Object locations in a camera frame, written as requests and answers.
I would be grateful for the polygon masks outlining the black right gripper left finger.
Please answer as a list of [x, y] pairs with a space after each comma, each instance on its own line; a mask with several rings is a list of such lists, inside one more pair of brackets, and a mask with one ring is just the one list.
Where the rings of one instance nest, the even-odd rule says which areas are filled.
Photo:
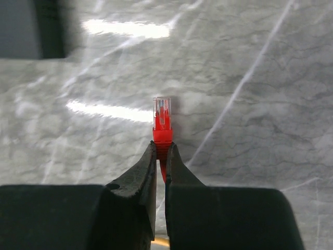
[[1, 186], [1, 249], [150, 249], [157, 151], [108, 184]]

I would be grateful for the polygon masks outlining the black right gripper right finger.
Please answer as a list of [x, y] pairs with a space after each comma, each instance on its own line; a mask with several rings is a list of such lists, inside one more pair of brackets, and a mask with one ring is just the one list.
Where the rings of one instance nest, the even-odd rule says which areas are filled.
[[176, 144], [166, 164], [165, 218], [171, 249], [304, 249], [281, 191], [204, 185]]

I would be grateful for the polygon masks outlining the black network switch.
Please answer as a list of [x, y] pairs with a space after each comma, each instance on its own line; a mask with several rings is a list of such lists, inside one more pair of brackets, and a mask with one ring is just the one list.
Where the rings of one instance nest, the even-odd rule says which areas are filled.
[[1, 1], [1, 58], [61, 59], [81, 43], [75, 1]]

